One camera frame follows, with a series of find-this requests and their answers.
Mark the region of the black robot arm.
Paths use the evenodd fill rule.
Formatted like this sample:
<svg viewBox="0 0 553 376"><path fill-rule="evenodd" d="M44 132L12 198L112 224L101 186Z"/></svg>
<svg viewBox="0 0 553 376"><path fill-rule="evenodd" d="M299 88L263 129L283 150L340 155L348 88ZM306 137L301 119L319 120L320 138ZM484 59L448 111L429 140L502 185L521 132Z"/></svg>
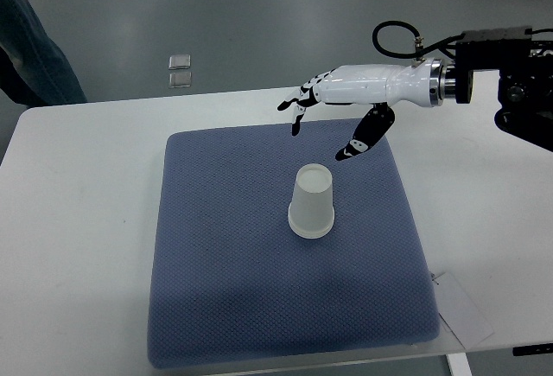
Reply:
<svg viewBox="0 0 553 376"><path fill-rule="evenodd" d="M454 50L446 75L458 104L472 99L474 74L497 70L496 126L514 137L552 150L552 29L528 26L464 31L448 43Z"/></svg>

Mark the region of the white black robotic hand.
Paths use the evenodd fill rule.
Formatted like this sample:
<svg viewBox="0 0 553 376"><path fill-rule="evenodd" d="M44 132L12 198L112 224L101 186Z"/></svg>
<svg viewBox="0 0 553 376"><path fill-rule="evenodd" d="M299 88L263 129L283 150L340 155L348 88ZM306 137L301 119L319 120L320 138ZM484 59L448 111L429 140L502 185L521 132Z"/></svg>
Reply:
<svg viewBox="0 0 553 376"><path fill-rule="evenodd" d="M352 138L335 156L343 161L367 152L395 122L392 106L400 101L435 107L453 99L454 67L429 59L416 66L345 65L321 73L297 87L278 107L294 107L291 132L299 134L309 107L324 105L369 105Z"/></svg>

